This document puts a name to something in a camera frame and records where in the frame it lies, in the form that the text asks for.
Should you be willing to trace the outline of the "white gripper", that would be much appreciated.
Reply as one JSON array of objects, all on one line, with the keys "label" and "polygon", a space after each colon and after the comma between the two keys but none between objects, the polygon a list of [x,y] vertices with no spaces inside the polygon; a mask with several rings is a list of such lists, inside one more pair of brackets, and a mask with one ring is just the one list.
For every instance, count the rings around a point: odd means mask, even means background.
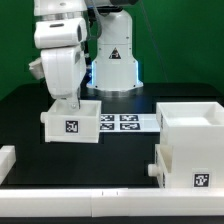
[{"label": "white gripper", "polygon": [[48,91],[54,99],[66,98],[71,109],[80,109],[78,89],[86,73],[81,45],[41,51]]}]

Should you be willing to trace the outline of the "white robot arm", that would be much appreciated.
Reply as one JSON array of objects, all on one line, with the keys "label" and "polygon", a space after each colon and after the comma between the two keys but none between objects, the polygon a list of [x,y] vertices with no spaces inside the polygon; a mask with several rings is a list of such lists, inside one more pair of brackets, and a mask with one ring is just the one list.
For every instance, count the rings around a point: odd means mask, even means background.
[{"label": "white robot arm", "polygon": [[132,54],[132,18],[123,9],[138,1],[34,0],[40,57],[29,69],[46,80],[52,98],[79,109],[79,88],[88,69],[91,90],[111,95],[143,86]]}]

